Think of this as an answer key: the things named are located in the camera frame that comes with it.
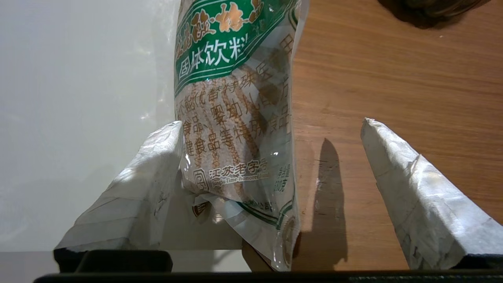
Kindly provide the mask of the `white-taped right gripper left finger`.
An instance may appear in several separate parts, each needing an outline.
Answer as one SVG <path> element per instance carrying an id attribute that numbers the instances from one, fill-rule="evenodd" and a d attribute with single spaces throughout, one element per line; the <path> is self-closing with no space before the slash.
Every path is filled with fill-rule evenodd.
<path id="1" fill-rule="evenodd" d="M 174 121 L 151 133 L 136 156 L 74 222 L 56 250 L 156 250 L 173 191 L 180 186 L 183 129 Z"/>

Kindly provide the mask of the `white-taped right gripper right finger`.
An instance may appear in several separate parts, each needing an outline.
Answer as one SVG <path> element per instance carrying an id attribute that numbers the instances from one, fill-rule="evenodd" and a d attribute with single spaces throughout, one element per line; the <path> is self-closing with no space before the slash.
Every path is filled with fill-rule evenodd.
<path id="1" fill-rule="evenodd" d="M 499 222 L 384 123 L 361 140 L 410 269 L 502 269 Z"/>

